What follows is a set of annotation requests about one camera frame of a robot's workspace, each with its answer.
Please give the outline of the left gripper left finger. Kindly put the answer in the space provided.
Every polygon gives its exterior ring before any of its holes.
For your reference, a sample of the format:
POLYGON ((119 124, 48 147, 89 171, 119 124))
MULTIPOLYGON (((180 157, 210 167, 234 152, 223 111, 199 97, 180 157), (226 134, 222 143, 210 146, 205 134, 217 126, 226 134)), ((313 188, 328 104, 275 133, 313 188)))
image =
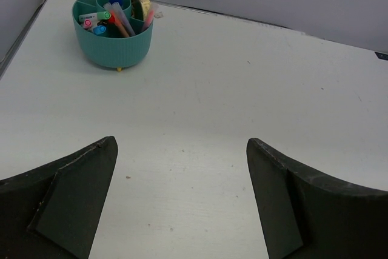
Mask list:
POLYGON ((1 180, 1 258, 88 258, 117 156, 107 136, 1 180))

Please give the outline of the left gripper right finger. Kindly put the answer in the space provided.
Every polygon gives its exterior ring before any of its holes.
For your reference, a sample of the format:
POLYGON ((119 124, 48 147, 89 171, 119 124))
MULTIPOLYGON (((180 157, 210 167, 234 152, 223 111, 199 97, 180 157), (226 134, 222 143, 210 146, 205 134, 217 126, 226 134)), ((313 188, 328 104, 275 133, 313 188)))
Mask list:
POLYGON ((386 258, 387 192, 316 170, 252 138, 247 164, 270 258, 386 258))

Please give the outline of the blue capped marker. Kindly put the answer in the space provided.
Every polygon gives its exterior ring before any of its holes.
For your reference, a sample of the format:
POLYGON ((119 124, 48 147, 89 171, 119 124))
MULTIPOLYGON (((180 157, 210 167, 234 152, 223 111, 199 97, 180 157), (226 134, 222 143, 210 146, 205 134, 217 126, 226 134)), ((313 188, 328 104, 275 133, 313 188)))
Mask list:
POLYGON ((94 25, 91 32, 95 35, 103 35, 106 32, 106 27, 103 25, 94 25))

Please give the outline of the pink capped marker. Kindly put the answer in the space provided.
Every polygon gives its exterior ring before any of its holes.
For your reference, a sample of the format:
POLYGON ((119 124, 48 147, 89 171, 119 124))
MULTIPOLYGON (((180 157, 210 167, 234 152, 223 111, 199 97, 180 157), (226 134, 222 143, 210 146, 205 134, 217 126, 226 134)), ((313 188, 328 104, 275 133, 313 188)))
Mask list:
POLYGON ((93 26, 93 23, 89 19, 85 19, 84 22, 82 23, 83 29, 90 29, 93 26))

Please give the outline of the red capped marker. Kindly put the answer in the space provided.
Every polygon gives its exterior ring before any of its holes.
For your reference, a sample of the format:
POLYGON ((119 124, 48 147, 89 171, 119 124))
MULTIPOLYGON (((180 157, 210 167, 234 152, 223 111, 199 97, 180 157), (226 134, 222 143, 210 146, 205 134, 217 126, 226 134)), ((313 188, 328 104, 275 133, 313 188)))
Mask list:
POLYGON ((116 24, 115 17, 114 17, 114 16, 111 16, 111 17, 107 20, 107 23, 108 23, 108 24, 113 24, 113 25, 115 25, 115 24, 116 24))

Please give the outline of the green capped marker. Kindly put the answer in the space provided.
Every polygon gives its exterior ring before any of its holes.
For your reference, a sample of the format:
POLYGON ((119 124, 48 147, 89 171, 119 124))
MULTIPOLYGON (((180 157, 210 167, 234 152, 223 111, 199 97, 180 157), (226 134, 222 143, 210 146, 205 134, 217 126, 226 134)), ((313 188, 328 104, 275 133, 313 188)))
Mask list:
POLYGON ((91 22, 108 20, 111 18, 111 14, 107 11, 96 12, 96 13, 87 13, 78 16, 79 22, 84 22, 85 20, 89 20, 91 22))

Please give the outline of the grey clear pen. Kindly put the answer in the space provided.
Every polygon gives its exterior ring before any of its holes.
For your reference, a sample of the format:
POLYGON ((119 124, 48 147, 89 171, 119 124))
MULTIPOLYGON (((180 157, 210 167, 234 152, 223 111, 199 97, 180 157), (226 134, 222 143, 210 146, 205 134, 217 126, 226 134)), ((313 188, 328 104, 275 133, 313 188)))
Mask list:
POLYGON ((135 36, 135 31, 132 28, 132 26, 130 25, 130 22, 129 22, 128 18, 126 17, 124 11, 122 10, 120 4, 118 2, 114 2, 112 4, 112 9, 115 12, 115 14, 117 15, 117 17, 119 18, 119 20, 121 21, 124 28, 127 30, 127 33, 130 36, 135 36))

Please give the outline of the masking tape roll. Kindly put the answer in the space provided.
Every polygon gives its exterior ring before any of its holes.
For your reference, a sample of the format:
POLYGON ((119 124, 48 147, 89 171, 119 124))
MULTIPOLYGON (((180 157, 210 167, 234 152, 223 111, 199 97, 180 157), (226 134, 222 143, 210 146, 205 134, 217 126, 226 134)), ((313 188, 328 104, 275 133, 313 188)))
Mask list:
POLYGON ((151 1, 150 0, 131 0, 132 12, 131 17, 144 21, 149 13, 151 1))

